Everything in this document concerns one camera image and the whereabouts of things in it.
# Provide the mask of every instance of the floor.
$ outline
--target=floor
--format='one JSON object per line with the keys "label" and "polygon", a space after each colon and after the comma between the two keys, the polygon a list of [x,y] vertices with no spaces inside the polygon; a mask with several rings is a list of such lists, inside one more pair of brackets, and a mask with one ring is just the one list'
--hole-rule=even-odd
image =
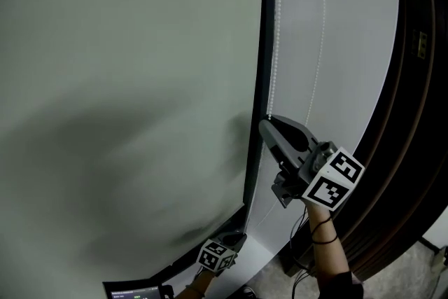
{"label": "floor", "polygon": [[[365,292],[375,299],[429,299],[437,278],[431,273],[433,252],[416,243],[399,259],[364,283]],[[286,276],[277,258],[271,260],[248,285],[262,299],[289,299],[295,278]],[[317,299],[315,278],[308,277],[296,288],[297,299]]]}

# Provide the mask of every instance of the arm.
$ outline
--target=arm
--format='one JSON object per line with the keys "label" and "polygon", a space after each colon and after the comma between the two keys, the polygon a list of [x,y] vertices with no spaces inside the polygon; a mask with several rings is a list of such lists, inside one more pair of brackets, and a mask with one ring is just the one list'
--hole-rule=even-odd
{"label": "arm", "polygon": [[[330,212],[317,204],[306,202],[308,209],[309,229],[330,218]],[[336,229],[332,221],[320,225],[313,235],[314,242],[329,242],[336,237]],[[338,274],[349,272],[349,264],[339,238],[329,244],[314,244],[314,260],[316,261],[317,283],[319,290],[325,288],[331,279]]]}
{"label": "arm", "polygon": [[176,299],[202,299],[214,277],[215,273],[210,272],[209,270],[204,270],[192,284],[187,286],[178,296],[176,296]]}

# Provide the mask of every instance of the black wristband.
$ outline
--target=black wristband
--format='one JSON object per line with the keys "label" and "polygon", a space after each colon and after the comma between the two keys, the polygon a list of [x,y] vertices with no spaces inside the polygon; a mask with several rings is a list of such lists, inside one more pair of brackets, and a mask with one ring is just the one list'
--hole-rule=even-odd
{"label": "black wristband", "polygon": [[334,240],[330,240],[329,242],[316,242],[316,241],[313,239],[313,235],[314,235],[314,233],[317,231],[317,228],[319,228],[321,225],[323,225],[323,224],[325,224],[325,223],[328,223],[328,222],[330,222],[330,221],[331,221],[331,217],[330,217],[329,219],[325,220],[324,222],[320,222],[320,223],[313,229],[313,231],[311,232],[311,241],[312,241],[314,244],[329,244],[329,243],[333,243],[333,242],[338,238],[338,236],[336,235],[336,237],[334,238]]}
{"label": "black wristband", "polygon": [[321,225],[323,225],[323,224],[325,224],[325,223],[328,223],[328,222],[330,222],[330,221],[331,221],[331,217],[330,217],[329,219],[327,219],[326,221],[324,221],[324,222],[320,222],[320,223],[313,229],[313,231],[311,232],[311,238],[313,237],[313,235],[314,235],[314,233],[316,232],[317,228],[319,228]]}
{"label": "black wristband", "polygon": [[313,239],[311,239],[311,241],[312,241],[314,244],[330,244],[330,243],[333,243],[337,238],[339,238],[339,237],[336,235],[336,237],[334,238],[334,240],[330,240],[329,242],[315,242]]}

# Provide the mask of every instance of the small display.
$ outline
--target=small display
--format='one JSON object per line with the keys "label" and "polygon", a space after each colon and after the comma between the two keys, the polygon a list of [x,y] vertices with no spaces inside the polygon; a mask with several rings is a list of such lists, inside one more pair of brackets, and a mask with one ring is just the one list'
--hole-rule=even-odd
{"label": "small display", "polygon": [[157,286],[132,291],[113,291],[111,296],[112,299],[161,299]]}

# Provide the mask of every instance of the wrist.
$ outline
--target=wrist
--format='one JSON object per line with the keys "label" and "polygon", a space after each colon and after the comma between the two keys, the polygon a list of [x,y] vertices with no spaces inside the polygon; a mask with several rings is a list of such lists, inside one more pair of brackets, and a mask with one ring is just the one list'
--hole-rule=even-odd
{"label": "wrist", "polygon": [[200,274],[199,277],[203,278],[204,280],[211,281],[213,278],[215,278],[216,273],[212,272],[211,270],[205,269]]}
{"label": "wrist", "polygon": [[316,203],[306,201],[305,205],[307,206],[308,217],[313,217],[317,221],[325,221],[331,217],[330,211],[328,209],[319,206]]}

